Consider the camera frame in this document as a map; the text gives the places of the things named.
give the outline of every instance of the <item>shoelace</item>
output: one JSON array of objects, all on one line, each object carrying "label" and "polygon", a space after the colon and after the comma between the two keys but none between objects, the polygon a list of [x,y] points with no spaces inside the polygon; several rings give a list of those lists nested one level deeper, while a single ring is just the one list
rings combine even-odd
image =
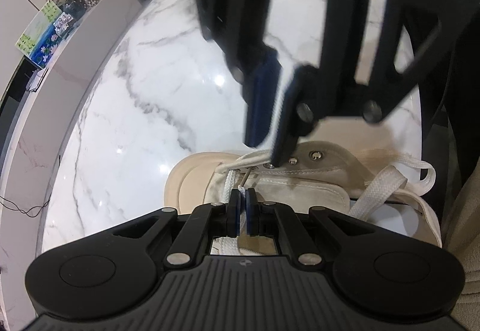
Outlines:
[{"label": "shoelace", "polygon": [[[408,183],[407,178],[398,171],[393,165],[386,166],[381,170],[375,178],[368,184],[365,191],[360,198],[356,201],[349,211],[349,216],[358,218],[359,220],[367,220],[374,210],[379,208],[385,203],[385,201],[392,196],[392,194],[398,189],[404,187],[418,196],[423,196],[427,193],[435,184],[436,173],[434,167],[427,163],[411,157],[406,154],[401,154],[388,150],[371,150],[369,151],[368,158],[371,160],[379,158],[394,159],[396,162],[405,166],[415,169],[426,169],[427,175],[423,180],[418,183]],[[235,168],[229,169],[225,185],[223,188],[221,201],[227,204],[230,200],[230,193],[238,182],[240,176],[240,169],[245,169],[251,166],[268,163],[270,159],[270,151],[255,151],[245,154],[239,157],[233,166]],[[246,223],[245,213],[243,212],[240,220],[240,232],[244,233]],[[212,247],[213,254],[219,255],[236,255],[236,256],[248,256],[248,255],[262,255],[248,249],[239,248],[237,238],[218,238],[214,240]]]}]

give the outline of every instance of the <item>white marble surface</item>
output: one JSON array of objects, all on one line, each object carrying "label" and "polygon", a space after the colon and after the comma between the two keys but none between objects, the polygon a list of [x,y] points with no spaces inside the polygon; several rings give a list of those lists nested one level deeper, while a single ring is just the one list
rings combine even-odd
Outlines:
[{"label": "white marble surface", "polygon": [[[296,64],[318,63],[325,1],[272,1],[265,42],[279,51],[280,90]],[[368,77],[384,2],[371,2],[359,78]],[[407,37],[400,52],[399,61],[412,58]],[[160,208],[170,170],[191,153],[248,150],[242,144],[240,90],[222,51],[201,38],[194,0],[153,0],[118,45],[81,111],[53,188],[43,250]],[[328,120],[315,137],[352,152],[389,147],[419,157],[420,124],[414,90],[380,126]],[[264,146],[271,143],[270,134]],[[405,174],[418,178],[417,172]]]}]

